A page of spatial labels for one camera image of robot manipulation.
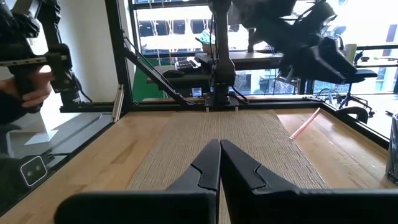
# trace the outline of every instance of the hand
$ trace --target hand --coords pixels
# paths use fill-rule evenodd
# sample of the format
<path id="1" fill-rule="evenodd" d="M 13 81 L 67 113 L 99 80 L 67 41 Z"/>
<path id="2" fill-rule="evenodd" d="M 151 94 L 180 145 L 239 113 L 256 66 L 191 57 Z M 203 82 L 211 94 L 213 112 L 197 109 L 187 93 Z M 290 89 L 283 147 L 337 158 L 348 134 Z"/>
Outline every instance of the hand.
<path id="1" fill-rule="evenodd" d="M 14 77 L 1 81 L 0 90 L 16 97 L 17 99 L 24 100 L 22 106 L 25 108 L 30 108 L 41 104 L 50 96 L 52 90 L 50 81 L 54 79 L 51 72 L 40 73 L 39 71 L 41 68 L 42 67 L 39 67 L 34 73 L 29 75 L 29 78 L 32 80 L 32 83 L 35 87 L 35 91 L 21 96 L 18 93 L 17 87 L 15 85 Z"/>

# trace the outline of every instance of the pink stick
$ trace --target pink stick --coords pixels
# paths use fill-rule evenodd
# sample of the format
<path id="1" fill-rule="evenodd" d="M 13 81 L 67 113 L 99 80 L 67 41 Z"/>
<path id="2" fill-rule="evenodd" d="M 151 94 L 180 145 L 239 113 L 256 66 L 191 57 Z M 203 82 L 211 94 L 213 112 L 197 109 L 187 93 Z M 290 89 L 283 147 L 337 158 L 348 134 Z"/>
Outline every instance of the pink stick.
<path id="1" fill-rule="evenodd" d="M 320 110 L 321 110 L 321 108 L 318 108 L 316 110 L 316 112 L 313 115 L 311 115 L 311 117 L 306 122 L 304 122 L 303 125 L 301 125 L 301 127 L 299 127 L 296 132 L 294 132 L 291 135 L 290 138 L 291 139 L 295 139 L 317 117 L 317 115 L 320 112 Z"/>

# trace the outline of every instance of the beige fabric mat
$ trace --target beige fabric mat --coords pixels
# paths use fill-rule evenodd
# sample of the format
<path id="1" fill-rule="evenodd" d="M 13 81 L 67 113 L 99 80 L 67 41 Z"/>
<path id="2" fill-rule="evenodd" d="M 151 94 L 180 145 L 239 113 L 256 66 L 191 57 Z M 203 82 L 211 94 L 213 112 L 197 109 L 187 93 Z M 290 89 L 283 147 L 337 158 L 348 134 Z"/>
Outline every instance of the beige fabric mat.
<path id="1" fill-rule="evenodd" d="M 174 113 L 133 175 L 130 188 L 165 189 L 211 139 L 228 139 L 270 170 L 305 189 L 329 188 L 274 111 Z M 229 223 L 224 195 L 220 223 Z"/>

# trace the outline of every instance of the wooden table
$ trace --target wooden table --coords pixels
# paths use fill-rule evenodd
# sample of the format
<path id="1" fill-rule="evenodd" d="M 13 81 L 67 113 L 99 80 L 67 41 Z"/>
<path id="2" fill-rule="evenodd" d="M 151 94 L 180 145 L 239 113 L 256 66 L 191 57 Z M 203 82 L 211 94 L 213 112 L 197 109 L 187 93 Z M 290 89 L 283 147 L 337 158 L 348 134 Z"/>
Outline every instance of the wooden table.
<path id="1" fill-rule="evenodd" d="M 293 133 L 314 111 L 275 112 Z M 0 223 L 49 224 L 60 202 L 77 192 L 126 189 L 173 113 L 126 115 L 1 217 Z M 387 151 L 324 111 L 296 142 L 332 188 L 396 187 L 384 177 Z"/>

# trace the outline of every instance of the cable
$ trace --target cable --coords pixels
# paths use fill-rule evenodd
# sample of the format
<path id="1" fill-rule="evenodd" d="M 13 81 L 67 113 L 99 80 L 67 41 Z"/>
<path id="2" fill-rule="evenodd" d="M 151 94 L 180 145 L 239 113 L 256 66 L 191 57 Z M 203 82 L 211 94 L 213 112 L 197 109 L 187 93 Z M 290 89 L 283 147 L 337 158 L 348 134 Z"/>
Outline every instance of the cable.
<path id="1" fill-rule="evenodd" d="M 78 85 L 78 88 L 80 89 L 81 94 L 82 94 L 91 104 L 93 104 L 93 103 L 94 103 L 93 100 L 92 100 L 90 97 L 88 97 L 88 96 L 86 95 L 86 93 L 83 91 L 83 87 L 81 86 L 81 83 L 80 83 L 79 79 L 77 79 L 77 78 L 76 78 L 76 84 Z"/>

